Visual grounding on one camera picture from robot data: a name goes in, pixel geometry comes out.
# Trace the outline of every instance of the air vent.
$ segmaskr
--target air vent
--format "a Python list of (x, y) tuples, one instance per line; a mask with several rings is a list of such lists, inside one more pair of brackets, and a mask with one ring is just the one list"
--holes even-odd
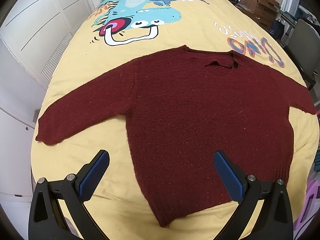
[(80, 28), (81, 24), (87, 19), (90, 14), (86, 14), (73, 28), (72, 30), (76, 33), (76, 31)]
[(42, 71), (41, 75), (47, 80), (51, 81), (52, 74), (54, 70), (56, 69), (56, 66), (59, 62), (59, 60), (62, 57), (62, 54), (66, 47), (68, 46), (70, 40), (72, 39), (72, 34), (69, 33), (63, 41), (60, 43), (58, 48), (55, 50), (55, 52), (52, 54), (51, 58), (49, 59), (47, 65), (45, 66), (44, 70)]

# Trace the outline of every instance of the sweater sleeve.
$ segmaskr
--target sweater sleeve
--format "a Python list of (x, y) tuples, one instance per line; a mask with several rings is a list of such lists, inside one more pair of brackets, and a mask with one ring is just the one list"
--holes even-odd
[(134, 101), (134, 66), (124, 64), (71, 91), (38, 120), (37, 141), (53, 145), (115, 115), (126, 115)]
[(275, 80), (277, 87), (282, 92), (284, 99), (288, 101), (290, 106), (309, 114), (316, 114), (316, 108), (313, 104), (310, 92), (306, 87), (282, 74), (280, 71), (271, 67), (268, 69)]

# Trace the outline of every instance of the knit sweater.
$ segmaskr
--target knit sweater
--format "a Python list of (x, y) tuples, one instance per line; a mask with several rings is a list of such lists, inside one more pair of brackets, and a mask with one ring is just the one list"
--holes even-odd
[(288, 181), (289, 107), (315, 114), (307, 88), (235, 51), (182, 46), (127, 62), (60, 98), (39, 119), (53, 145), (125, 115), (134, 171), (161, 226), (231, 199), (212, 165), (224, 150), (246, 174)]

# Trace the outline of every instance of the sweater collar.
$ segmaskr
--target sweater collar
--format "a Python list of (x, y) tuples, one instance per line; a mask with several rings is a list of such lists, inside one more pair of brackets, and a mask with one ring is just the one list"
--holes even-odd
[(183, 51), (187, 52), (196, 52), (196, 53), (203, 53), (206, 54), (208, 57), (208, 64), (216, 64), (222, 66), (222, 67), (227, 67), (227, 68), (232, 68), (235, 65), (234, 63), (234, 51), (228, 51), (228, 52), (213, 52), (213, 51), (202, 51), (202, 50), (196, 50), (196, 49), (190, 49), (188, 46), (184, 45), (181, 46), (180, 49)]

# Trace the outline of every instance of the bed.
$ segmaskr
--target bed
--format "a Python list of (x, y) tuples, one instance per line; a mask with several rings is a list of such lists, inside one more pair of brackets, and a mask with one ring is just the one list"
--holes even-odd
[[(134, 58), (182, 45), (197, 50), (235, 50), (305, 86), (277, 42), (227, 0), (120, 1), (102, 0), (77, 31), (53, 74), (39, 116), (57, 99), (104, 72)], [(160, 13), (161, 8), (170, 8), (171, 12), (169, 15), (169, 10), (163, 10), (159, 21), (154, 11)], [(121, 20), (124, 15), (131, 16), (131, 25)], [(106, 19), (117, 26), (114, 31), (103, 28)], [(135, 28), (132, 22), (147, 28)], [(315, 115), (293, 107), (289, 121), (294, 130), (294, 155), (287, 190), (296, 220), (318, 147), (319, 124)], [(77, 173), (100, 149), (109, 152), (110, 166), (85, 206), (110, 239), (213, 239), (237, 207), (235, 202), (221, 204), (160, 227), (135, 178), (123, 116), (110, 118), (54, 146), (35, 141), (36, 135), (37, 126), (31, 150), (36, 180), (64, 179)], [(61, 206), (72, 221), (66, 206)], [(262, 201), (242, 237), (252, 230), (261, 206)]]

